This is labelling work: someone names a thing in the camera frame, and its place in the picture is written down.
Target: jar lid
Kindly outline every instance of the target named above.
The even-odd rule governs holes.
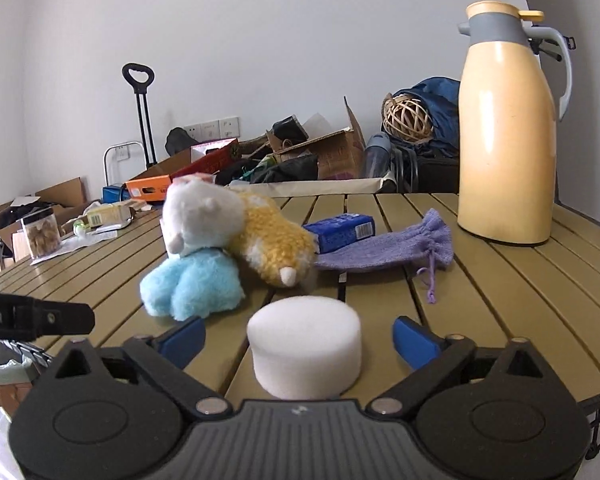
[[[26,216],[21,218],[22,225],[29,225],[37,222],[38,220],[42,220],[47,218],[48,216],[53,216],[54,210],[53,208],[47,207],[45,209],[41,209],[40,211],[34,211],[33,213],[29,213]]]

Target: yellow thermos jug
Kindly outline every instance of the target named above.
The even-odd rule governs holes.
[[[496,1],[471,4],[458,26],[471,37],[458,108],[460,196],[458,224],[475,235],[510,244],[548,240],[555,188],[556,111],[528,38],[554,40],[567,68],[561,120],[571,96],[571,59],[560,32],[523,27],[538,10]]]

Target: purple drawstring bag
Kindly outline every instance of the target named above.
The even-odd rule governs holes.
[[[427,301],[435,303],[436,267],[448,267],[454,259],[451,229],[435,209],[429,209],[422,222],[404,231],[386,233],[345,246],[333,253],[318,254],[315,266],[340,272],[371,272],[407,263],[426,262],[418,270],[429,271]]]

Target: wooden table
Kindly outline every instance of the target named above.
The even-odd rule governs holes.
[[[276,199],[283,214],[303,223],[343,212],[372,215],[378,234],[419,222],[430,208],[453,233],[456,260],[436,273],[437,303],[426,301],[427,285],[403,268],[338,276],[322,273],[314,294],[346,295],[360,315],[363,371],[345,393],[366,404],[410,373],[392,346],[391,326],[407,315],[439,335],[462,333],[480,346],[501,347],[526,336],[551,363],[577,400],[600,394],[600,228],[560,206],[554,208],[552,237],[537,248],[487,243],[456,223],[458,197],[451,194],[309,196]],[[116,346],[135,334],[159,335],[173,321],[155,319],[142,308],[138,284],[166,257],[159,212],[133,222],[118,238],[30,266],[24,260],[0,273],[0,292],[48,300],[88,303],[96,314],[89,339]],[[186,368],[238,406],[266,398],[253,375],[246,324],[261,306],[295,291],[269,290],[241,269],[246,299],[230,313],[206,320],[205,349]],[[66,338],[36,343],[55,354]]]

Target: black trolley handle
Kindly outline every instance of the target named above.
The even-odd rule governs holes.
[[[131,75],[131,70],[135,72],[143,72],[147,75],[146,81],[138,81]],[[144,162],[148,168],[157,164],[157,159],[155,158],[155,148],[154,148],[154,137],[151,133],[151,123],[149,122],[149,107],[146,104],[146,89],[148,86],[154,82],[155,73],[154,71],[146,65],[142,65],[139,63],[127,63],[122,67],[122,77],[125,78],[125,81],[129,83],[136,94],[136,104],[138,105],[138,120],[140,122],[140,135],[142,136],[142,146],[144,147]],[[144,122],[146,123],[146,132],[147,137],[149,138],[149,146],[151,147],[151,154],[153,157],[153,161],[149,160],[149,151],[146,146],[146,139],[144,137],[144,125],[142,124],[142,109],[140,105],[140,95],[142,94],[142,101],[144,104]]]

